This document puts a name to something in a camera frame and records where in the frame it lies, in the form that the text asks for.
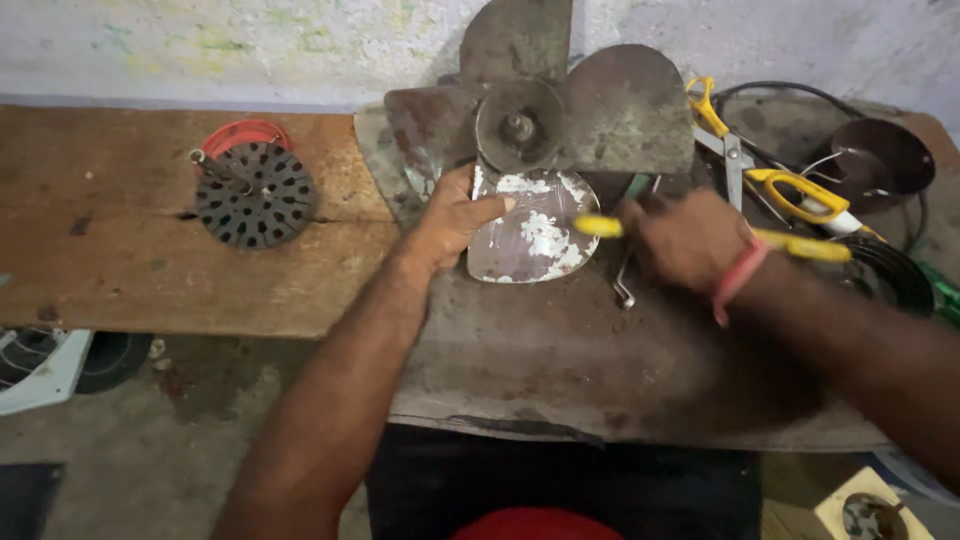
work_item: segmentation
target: black tire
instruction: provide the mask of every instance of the black tire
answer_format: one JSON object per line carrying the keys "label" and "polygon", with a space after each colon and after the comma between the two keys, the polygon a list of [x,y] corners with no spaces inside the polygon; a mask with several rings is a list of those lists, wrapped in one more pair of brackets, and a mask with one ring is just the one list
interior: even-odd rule
{"label": "black tire", "polygon": [[152,333],[98,331],[77,380],[77,394],[99,394],[133,377],[150,352]]}

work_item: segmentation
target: man's right hand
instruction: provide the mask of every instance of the man's right hand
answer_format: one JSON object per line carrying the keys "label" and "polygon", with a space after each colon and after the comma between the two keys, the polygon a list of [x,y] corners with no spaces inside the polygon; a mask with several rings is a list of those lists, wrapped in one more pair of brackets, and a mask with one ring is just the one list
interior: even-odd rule
{"label": "man's right hand", "polygon": [[641,268],[670,284],[710,294],[750,244],[747,221],[712,189],[681,201],[651,195],[645,206],[627,201],[620,219]]}

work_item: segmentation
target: brown metal bowl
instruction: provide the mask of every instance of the brown metal bowl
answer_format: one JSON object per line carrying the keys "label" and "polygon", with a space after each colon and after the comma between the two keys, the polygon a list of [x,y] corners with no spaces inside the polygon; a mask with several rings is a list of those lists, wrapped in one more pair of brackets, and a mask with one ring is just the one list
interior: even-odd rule
{"label": "brown metal bowl", "polygon": [[876,118],[852,120],[821,146],[811,162],[841,152],[814,169],[810,180],[850,201],[853,213],[889,209],[933,182],[936,165],[926,146],[902,126]]}

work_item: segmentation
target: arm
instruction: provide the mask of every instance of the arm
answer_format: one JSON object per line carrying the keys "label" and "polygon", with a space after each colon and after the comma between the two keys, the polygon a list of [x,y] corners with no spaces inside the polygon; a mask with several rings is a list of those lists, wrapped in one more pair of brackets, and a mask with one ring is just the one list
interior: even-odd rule
{"label": "arm", "polygon": [[473,165],[437,183],[404,239],[330,329],[253,440],[214,538],[335,538],[340,512],[373,459],[403,361],[426,312],[431,278],[473,233],[513,206],[472,202]]}
{"label": "arm", "polygon": [[[661,278],[708,294],[749,231],[715,193],[694,191],[624,221]],[[891,440],[960,489],[960,335],[819,280],[770,254],[734,297],[734,325],[774,334],[823,374]]]}

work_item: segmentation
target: man's left hand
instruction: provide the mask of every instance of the man's left hand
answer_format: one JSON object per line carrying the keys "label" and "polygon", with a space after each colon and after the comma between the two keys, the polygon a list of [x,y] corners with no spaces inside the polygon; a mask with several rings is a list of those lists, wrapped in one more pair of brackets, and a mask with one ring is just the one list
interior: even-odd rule
{"label": "man's left hand", "polygon": [[516,204],[504,195],[471,201],[473,169],[470,163],[440,177],[420,224],[404,240],[401,253],[431,275],[453,268],[480,226],[503,217]]}

